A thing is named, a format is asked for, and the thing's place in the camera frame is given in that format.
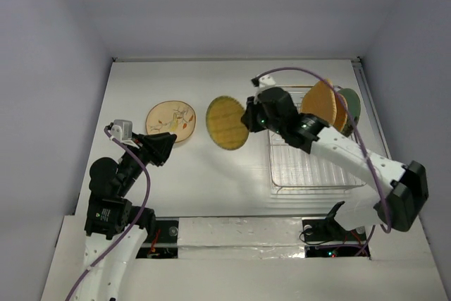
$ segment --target dish rack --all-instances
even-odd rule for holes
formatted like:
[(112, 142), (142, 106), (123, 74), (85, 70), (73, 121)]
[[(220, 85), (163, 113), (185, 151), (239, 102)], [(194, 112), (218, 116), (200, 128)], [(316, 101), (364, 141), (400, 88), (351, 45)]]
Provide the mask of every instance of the dish rack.
[[(311, 86), (285, 86), (297, 108)], [(271, 196), (306, 198), (306, 195), (343, 195), (365, 183), (331, 162), (288, 146), (279, 134), (268, 131)]]

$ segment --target white wall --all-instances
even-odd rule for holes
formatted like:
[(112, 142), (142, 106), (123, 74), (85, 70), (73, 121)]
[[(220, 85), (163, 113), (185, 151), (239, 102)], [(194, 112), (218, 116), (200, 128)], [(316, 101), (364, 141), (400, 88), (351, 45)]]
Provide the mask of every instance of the white wall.
[(0, 0), (0, 300), (39, 300), (111, 58), (80, 0)]
[(84, 0), (114, 56), (357, 56), (395, 0)]
[(426, 166), (421, 213), (451, 295), (451, 0), (401, 0), (364, 57), (369, 86), (395, 159)]

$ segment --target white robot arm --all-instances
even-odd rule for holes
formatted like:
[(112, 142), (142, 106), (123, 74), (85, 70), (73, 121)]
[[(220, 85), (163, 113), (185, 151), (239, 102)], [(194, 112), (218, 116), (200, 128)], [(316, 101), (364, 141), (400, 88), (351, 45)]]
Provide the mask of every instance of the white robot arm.
[(365, 198), (337, 203), (326, 218), (334, 223), (332, 227), (338, 224), (344, 231), (350, 231), (387, 223), (395, 230), (408, 231), (428, 199), (425, 168), (415, 161), (406, 166), (366, 150), (364, 156), (360, 145), (327, 122), (313, 114), (298, 113), (290, 94), (277, 87), (268, 75), (288, 69), (302, 70), (280, 68), (252, 79), (258, 87), (257, 95), (247, 98), (241, 121), (250, 132), (268, 129), (278, 133), (290, 146), (333, 162), (373, 188)]
[[(176, 135), (136, 135), (132, 122), (115, 120), (105, 133), (125, 153), (120, 161), (96, 160), (89, 169), (91, 195), (85, 224), (83, 273), (66, 301), (121, 300), (121, 286), (142, 243), (155, 235), (153, 209), (134, 207), (124, 196), (146, 165), (163, 166), (171, 154)], [(150, 178), (147, 181), (150, 191)]]

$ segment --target purple cable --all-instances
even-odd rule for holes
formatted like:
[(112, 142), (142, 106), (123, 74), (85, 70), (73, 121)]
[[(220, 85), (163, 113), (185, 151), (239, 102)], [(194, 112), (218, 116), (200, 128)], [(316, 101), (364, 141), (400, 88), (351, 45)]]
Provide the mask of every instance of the purple cable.
[(376, 230), (376, 226), (371, 227), (371, 232), (369, 232), (368, 238), (366, 239), (365, 245), (355, 254), (355, 257), (358, 257), (363, 251), (366, 252), (366, 248), (368, 247), (369, 241), (373, 237), (374, 231)]
[(288, 67), (274, 68), (272, 70), (267, 70), (266, 72), (261, 73), (260, 75), (257, 76), (257, 78), (261, 78), (261, 77), (271, 74), (271, 73), (280, 72), (282, 70), (298, 70), (298, 71), (313, 75), (316, 79), (325, 83), (327, 85), (327, 87), (329, 87), (333, 91), (333, 94), (335, 95), (335, 97), (338, 99), (338, 101), (342, 104), (343, 108), (346, 110), (346, 114), (350, 117), (350, 122), (352, 124), (352, 127), (354, 128), (354, 134), (357, 137), (357, 141), (360, 144), (360, 150), (362, 151), (362, 154), (364, 155), (364, 158), (366, 159), (366, 164), (368, 165), (371, 175), (373, 176), (374, 183), (376, 184), (376, 189), (378, 191), (379, 197), (381, 198), (382, 209), (385, 214), (385, 220), (387, 220), (387, 228), (385, 228), (383, 225), (381, 225), (381, 228), (383, 229), (384, 232), (389, 233), (392, 230), (392, 221), (390, 219), (390, 210), (388, 209), (387, 202), (383, 195), (381, 182), (379, 181), (379, 178), (377, 176), (376, 170), (374, 169), (373, 163), (371, 162), (371, 159), (368, 156), (368, 150), (366, 149), (364, 141), (360, 135), (360, 132), (357, 129), (357, 124), (354, 121), (354, 116), (352, 116), (352, 114), (347, 109), (346, 103), (343, 101), (341, 96), (338, 95), (335, 88), (333, 88), (333, 86), (331, 84), (329, 84), (324, 78), (322, 78), (320, 75), (317, 75), (316, 73), (314, 73), (310, 70), (307, 70), (305, 68), (302, 68), (302, 67), (288, 66)]
[[(111, 133), (108, 131), (108, 127), (105, 127), (104, 129), (105, 134), (111, 138)], [(105, 258), (106, 255), (108, 255), (118, 244), (120, 241), (122, 241), (122, 239), (128, 234), (128, 232), (131, 231), (132, 227), (138, 222), (138, 220), (141, 217), (142, 212), (144, 211), (144, 208), (146, 208), (146, 204), (147, 204), (147, 200), (149, 199), (149, 195), (150, 195), (150, 175), (149, 172), (146, 168), (146, 166), (141, 162), (141, 160), (135, 155), (133, 154), (132, 151), (130, 151), (126, 146), (122, 145), (119, 141), (117, 141), (116, 138), (111, 138), (111, 141), (113, 141), (115, 144), (117, 144), (120, 148), (122, 148), (124, 151), (126, 151), (132, 158), (133, 160), (135, 160), (138, 165), (140, 165), (140, 167), (142, 168), (142, 170), (144, 171), (144, 174), (146, 175), (146, 179), (147, 179), (147, 188), (146, 188), (146, 195), (144, 196), (144, 200), (142, 202), (141, 208), (138, 211), (138, 213), (136, 214), (136, 217), (133, 219), (133, 221), (131, 222), (131, 224), (122, 232), (122, 234), (119, 236), (119, 238), (116, 239), (116, 241), (114, 241), (110, 247), (108, 247), (105, 252), (103, 252), (101, 255), (99, 255), (99, 257), (97, 257), (97, 259), (95, 259), (89, 266), (88, 269), (85, 269), (85, 271), (83, 271), (83, 273), (80, 275), (80, 277), (78, 278), (78, 280), (76, 280), (76, 282), (74, 283), (73, 287), (70, 289), (70, 292), (68, 293), (68, 296), (66, 297), (66, 301), (70, 301), (70, 299), (72, 298), (72, 296), (74, 295), (75, 291), (77, 290), (78, 286), (81, 284), (81, 282), (83, 281), (83, 279), (85, 278), (85, 276), (89, 273), (89, 270), (94, 268), (101, 260), (103, 260)]]

